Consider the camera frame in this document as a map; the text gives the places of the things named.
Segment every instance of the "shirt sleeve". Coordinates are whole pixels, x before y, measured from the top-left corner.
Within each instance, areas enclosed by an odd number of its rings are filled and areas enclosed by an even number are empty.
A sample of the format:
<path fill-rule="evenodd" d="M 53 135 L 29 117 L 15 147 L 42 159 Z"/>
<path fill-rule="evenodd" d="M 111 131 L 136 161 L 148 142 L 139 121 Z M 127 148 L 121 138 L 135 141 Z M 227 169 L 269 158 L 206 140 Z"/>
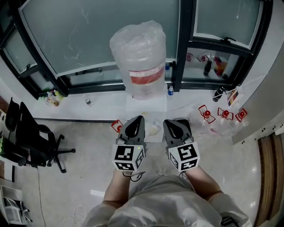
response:
<path fill-rule="evenodd" d="M 249 217 L 239 209 L 229 195 L 216 194 L 209 199 L 209 203 L 222 216 L 221 227 L 252 227 Z"/>
<path fill-rule="evenodd" d="M 108 204 L 100 204 L 87 214 L 82 227 L 107 227 L 107 223 L 115 212 L 115 208 Z"/>

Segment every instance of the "forearm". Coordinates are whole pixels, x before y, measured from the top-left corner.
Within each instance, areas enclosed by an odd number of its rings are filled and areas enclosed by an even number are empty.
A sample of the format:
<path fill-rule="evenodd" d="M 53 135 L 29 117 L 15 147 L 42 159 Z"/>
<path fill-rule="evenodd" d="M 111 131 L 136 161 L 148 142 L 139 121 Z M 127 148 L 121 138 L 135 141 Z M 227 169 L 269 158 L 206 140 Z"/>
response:
<path fill-rule="evenodd" d="M 128 201 L 129 185 L 130 177 L 125 177 L 122 171 L 115 170 L 110 185 L 106 190 L 103 202 L 106 204 L 114 202 L 122 206 Z"/>
<path fill-rule="evenodd" d="M 222 193 L 217 182 L 210 177 L 200 166 L 185 172 L 195 192 L 203 199 L 208 200 L 217 193 Z"/>

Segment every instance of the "window handle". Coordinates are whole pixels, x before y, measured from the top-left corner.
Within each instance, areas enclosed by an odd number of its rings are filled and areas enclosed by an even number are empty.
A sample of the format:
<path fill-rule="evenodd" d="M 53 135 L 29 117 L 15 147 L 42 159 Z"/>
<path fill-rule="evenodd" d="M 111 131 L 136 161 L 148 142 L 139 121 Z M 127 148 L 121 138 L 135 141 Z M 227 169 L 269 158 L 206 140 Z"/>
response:
<path fill-rule="evenodd" d="M 230 37 L 225 37 L 224 39 L 221 39 L 221 42 L 224 42 L 226 44 L 230 44 L 231 42 L 229 41 L 229 39 L 235 41 L 233 38 L 230 38 Z"/>

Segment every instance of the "person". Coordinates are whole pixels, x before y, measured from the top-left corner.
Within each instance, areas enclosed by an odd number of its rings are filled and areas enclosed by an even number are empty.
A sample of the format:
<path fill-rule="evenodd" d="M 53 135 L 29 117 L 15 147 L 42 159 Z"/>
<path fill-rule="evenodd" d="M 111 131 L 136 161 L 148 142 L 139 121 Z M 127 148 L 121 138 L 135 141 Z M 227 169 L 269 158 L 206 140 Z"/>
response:
<path fill-rule="evenodd" d="M 103 202 L 83 227 L 251 227 L 233 199 L 201 167 L 179 176 L 146 176 L 129 193 L 130 177 L 116 170 Z"/>

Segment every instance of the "gray tile floor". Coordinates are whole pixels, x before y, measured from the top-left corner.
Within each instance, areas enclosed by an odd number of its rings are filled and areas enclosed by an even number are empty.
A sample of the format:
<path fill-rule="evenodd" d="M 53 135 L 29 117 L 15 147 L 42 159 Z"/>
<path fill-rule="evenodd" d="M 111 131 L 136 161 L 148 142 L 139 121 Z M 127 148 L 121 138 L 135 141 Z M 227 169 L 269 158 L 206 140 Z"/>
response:
<path fill-rule="evenodd" d="M 55 163 L 52 167 L 39 167 L 43 215 L 46 226 L 55 227 L 71 216 L 78 204 L 85 204 L 89 211 L 100 202 L 100 198 L 91 195 L 91 189 L 105 192 L 111 180 L 111 151 L 117 133 L 110 124 L 103 123 L 38 123 L 48 126 L 56 138 L 60 134 L 65 136 L 60 148 L 76 148 L 76 153 L 59 156 L 67 173 L 62 174 Z M 230 140 L 219 136 L 194 136 L 201 154 L 200 166 L 254 221 L 260 196 L 260 158 L 256 141 L 232 145 Z M 178 174 L 165 155 L 165 147 L 165 141 L 148 143 L 141 170 Z M 17 167 L 16 182 L 21 184 L 24 202 L 31 211 L 32 226 L 43 227 L 37 170 Z M 84 212 L 83 207 L 78 207 L 76 213 L 83 215 Z M 76 225 L 68 219 L 62 224 L 64 226 Z"/>

